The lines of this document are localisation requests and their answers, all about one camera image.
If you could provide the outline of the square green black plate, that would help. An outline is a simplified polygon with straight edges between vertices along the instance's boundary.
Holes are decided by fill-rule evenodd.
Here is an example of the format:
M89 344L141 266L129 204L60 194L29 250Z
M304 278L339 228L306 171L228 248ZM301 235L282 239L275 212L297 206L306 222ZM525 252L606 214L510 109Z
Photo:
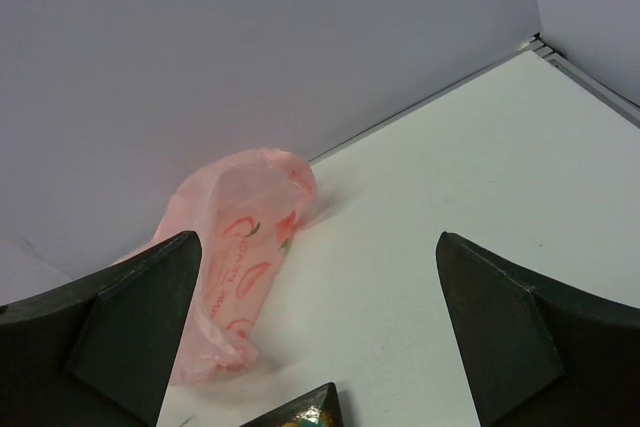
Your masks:
M344 427L336 384L325 383L242 427Z

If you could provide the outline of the pink plastic bag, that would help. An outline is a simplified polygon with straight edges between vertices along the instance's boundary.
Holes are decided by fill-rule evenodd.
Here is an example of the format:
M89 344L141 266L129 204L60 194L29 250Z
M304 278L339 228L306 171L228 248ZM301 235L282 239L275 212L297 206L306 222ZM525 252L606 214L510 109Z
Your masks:
M204 166L172 195L149 243L193 231L202 254L170 384L197 384L255 362L250 333L316 196L310 164L274 148Z

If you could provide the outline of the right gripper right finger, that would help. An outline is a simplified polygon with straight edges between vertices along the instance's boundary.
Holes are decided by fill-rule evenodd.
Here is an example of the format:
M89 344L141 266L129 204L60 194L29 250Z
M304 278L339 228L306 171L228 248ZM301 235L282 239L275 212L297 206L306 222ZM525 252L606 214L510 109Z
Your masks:
M437 271L483 426L636 426L639 311L444 232Z

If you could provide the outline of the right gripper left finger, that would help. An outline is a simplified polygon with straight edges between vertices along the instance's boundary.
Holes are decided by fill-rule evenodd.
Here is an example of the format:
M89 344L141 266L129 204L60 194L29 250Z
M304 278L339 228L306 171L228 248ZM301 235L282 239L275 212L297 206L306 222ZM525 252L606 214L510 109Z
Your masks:
M2 306L2 425L156 425L201 255L181 232Z

